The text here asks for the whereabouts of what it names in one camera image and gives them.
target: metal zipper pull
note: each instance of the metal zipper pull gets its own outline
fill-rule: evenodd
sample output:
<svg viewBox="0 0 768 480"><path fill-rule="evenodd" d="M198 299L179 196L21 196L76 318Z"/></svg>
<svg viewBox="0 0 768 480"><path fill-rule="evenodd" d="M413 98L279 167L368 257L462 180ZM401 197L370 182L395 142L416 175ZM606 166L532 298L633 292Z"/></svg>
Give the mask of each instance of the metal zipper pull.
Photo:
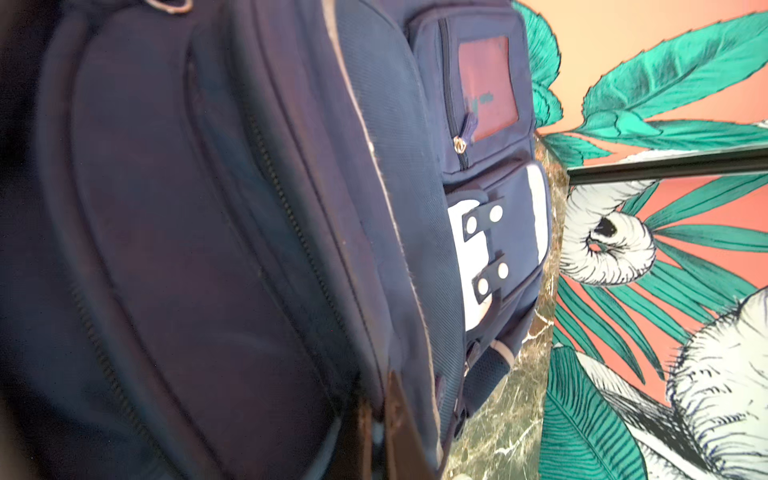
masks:
<svg viewBox="0 0 768 480"><path fill-rule="evenodd" d="M462 131L453 137L453 149L457 154L463 154L467 150L467 145L472 141L472 134L478 127L478 116L470 111L464 116L464 125Z"/></svg>

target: metal bar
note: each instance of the metal bar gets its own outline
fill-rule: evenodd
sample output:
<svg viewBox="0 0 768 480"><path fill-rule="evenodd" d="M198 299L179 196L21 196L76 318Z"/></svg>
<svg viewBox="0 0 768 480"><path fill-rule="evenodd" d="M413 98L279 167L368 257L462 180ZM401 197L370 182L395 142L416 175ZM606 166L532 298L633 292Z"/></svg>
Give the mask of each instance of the metal bar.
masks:
<svg viewBox="0 0 768 480"><path fill-rule="evenodd" d="M670 177L748 174L768 171L768 147L678 155L662 160L569 168L571 185L606 184Z"/></svg>

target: palm leaf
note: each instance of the palm leaf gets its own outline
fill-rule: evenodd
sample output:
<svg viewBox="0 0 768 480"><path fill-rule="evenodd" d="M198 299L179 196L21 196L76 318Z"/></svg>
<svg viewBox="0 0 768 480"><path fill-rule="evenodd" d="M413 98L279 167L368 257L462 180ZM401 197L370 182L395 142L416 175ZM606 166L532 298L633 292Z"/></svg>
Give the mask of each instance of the palm leaf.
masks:
<svg viewBox="0 0 768 480"><path fill-rule="evenodd" d="M528 59L531 62L531 79L534 83L549 87L560 71L558 40L544 17L535 14L520 2L512 2L523 20L528 36Z"/></svg>
<svg viewBox="0 0 768 480"><path fill-rule="evenodd" d="M710 310L720 310L723 308L723 304L730 302L728 297L717 290L712 290L687 270L679 269L669 263L656 262L654 275L674 288L675 291L681 292L687 298Z"/></svg>
<svg viewBox="0 0 768 480"><path fill-rule="evenodd" d="M648 343L645 335L643 335L640 329L637 328L637 324L629 317L629 315L627 315L627 312L621 308L621 305L619 305L619 303L614 300L614 298L606 291L605 288L589 285L583 285L583 287L587 292L587 295L589 295L589 297L594 300L594 302L605 312L605 314L608 315L608 317L613 321L615 321L616 324L619 325L619 327L621 327L629 335L632 341L635 342L638 347L640 347L640 351L643 353L643 355L645 355L645 358L648 359L648 362L650 362L650 364L654 367L656 374L659 375L660 379L664 380L664 369L661 368L661 362L659 362L659 357L656 356L654 348L650 346L650 343Z"/></svg>
<svg viewBox="0 0 768 480"><path fill-rule="evenodd" d="M677 225L656 230L654 235L704 245L705 247L768 253L768 233L726 225Z"/></svg>
<svg viewBox="0 0 768 480"><path fill-rule="evenodd" d="M601 112L576 132L605 141L658 150L713 150L768 144L768 129L727 121L643 121L626 112Z"/></svg>
<svg viewBox="0 0 768 480"><path fill-rule="evenodd" d="M674 286L660 279L654 270L655 266L648 273L635 280L635 283L643 287L651 295L669 303L697 322L705 324L712 322L712 316L705 309L701 308L701 305L694 302Z"/></svg>
<svg viewBox="0 0 768 480"><path fill-rule="evenodd" d="M768 184L768 174L720 177L678 198L645 220L651 230L664 227L694 215L737 200Z"/></svg>
<svg viewBox="0 0 768 480"><path fill-rule="evenodd" d="M605 363L603 356L595 348L592 340L589 339L589 335L581 328L576 319L568 313L560 304L554 308L554 317L558 319L560 325L568 332L578 345L584 350L584 353L592 357L593 359Z"/></svg>
<svg viewBox="0 0 768 480"><path fill-rule="evenodd" d="M542 480L646 480L645 462L619 415L574 350L552 349L541 432Z"/></svg>
<svg viewBox="0 0 768 480"><path fill-rule="evenodd" d="M614 352L616 352L622 360L624 360L629 368L637 375L642 383L645 383L645 377L643 377L643 371L640 369L640 365L637 364L637 359L634 358L632 350L629 345L616 333L612 326L603 320L598 314L596 314L584 301L576 295L571 286L569 286L563 277L558 279L558 294L563 300L563 303L568 309L576 315L588 329L608 345Z"/></svg>
<svg viewBox="0 0 768 480"><path fill-rule="evenodd" d="M581 167L585 160L611 155L607 150L570 135L549 134L542 140L567 168Z"/></svg>
<svg viewBox="0 0 768 480"><path fill-rule="evenodd" d="M646 188L643 193L637 194L624 202L624 206L621 208L621 213L627 215L637 215L637 212L639 212L645 206L645 204L648 202L648 199L650 199L650 196L654 194L658 187L659 182L656 182L655 184Z"/></svg>
<svg viewBox="0 0 768 480"><path fill-rule="evenodd" d="M574 344L572 341L568 339L568 337L565 336L563 332L560 331L560 327L556 326L552 330L552 343L557 345L558 343L561 343L565 346L570 346L571 348L574 348Z"/></svg>
<svg viewBox="0 0 768 480"><path fill-rule="evenodd" d="M684 345L690 337L689 333L679 323L659 308L655 303L632 290L629 286L611 286L609 291L624 305L647 318L662 332Z"/></svg>
<svg viewBox="0 0 768 480"><path fill-rule="evenodd" d="M536 128L546 127L562 120L563 107L554 94L544 85L533 84L533 110Z"/></svg>
<svg viewBox="0 0 768 480"><path fill-rule="evenodd" d="M703 258L683 252L665 242L657 241L656 246L709 290L717 292L724 299L720 310L738 305L741 300L757 290L752 283Z"/></svg>
<svg viewBox="0 0 768 480"><path fill-rule="evenodd" d="M640 118L681 107L748 78L768 61L768 12L718 22L662 41L618 65L584 97L584 117Z"/></svg>

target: front pocket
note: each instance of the front pocket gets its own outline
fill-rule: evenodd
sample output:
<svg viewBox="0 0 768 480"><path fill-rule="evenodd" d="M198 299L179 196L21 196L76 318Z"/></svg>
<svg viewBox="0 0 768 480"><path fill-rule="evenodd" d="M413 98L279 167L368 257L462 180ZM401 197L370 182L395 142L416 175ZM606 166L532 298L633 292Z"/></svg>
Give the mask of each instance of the front pocket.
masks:
<svg viewBox="0 0 768 480"><path fill-rule="evenodd" d="M445 184L475 177L534 127L525 24L506 7L435 8L409 23Z"/></svg>

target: marble surface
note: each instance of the marble surface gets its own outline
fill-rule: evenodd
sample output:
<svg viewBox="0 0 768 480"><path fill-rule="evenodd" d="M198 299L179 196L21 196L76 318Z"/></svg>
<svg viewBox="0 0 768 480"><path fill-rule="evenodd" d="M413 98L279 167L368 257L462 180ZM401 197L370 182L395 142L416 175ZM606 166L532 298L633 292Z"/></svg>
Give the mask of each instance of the marble surface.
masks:
<svg viewBox="0 0 768 480"><path fill-rule="evenodd" d="M452 448L443 478L455 480L538 479L541 421L547 390L552 319L565 220L568 176L560 163L536 139L536 159L547 172L552 195L552 243L536 317L505 380L480 412L467 423Z"/></svg>

